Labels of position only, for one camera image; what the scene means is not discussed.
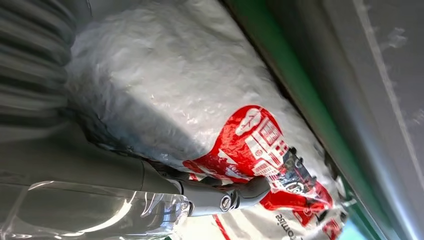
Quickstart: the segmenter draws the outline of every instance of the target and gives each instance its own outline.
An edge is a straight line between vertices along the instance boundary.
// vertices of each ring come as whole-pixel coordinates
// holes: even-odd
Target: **plastic wrap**
[[[13,204],[4,206],[5,240],[158,239],[175,233],[190,206],[183,195],[57,181],[0,189],[15,193]]]
[[[322,147],[217,1],[141,1],[89,25],[72,56],[68,95],[99,146],[229,182],[266,176],[258,209],[288,208],[302,235],[338,209]]]

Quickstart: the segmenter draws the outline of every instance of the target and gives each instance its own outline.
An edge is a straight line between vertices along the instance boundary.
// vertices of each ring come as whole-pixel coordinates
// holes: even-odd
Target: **plastic bag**
[[[224,181],[267,176],[261,208],[290,208],[302,228],[337,205],[323,149],[217,1],[142,1],[91,24],[72,56],[68,95],[99,145]]]

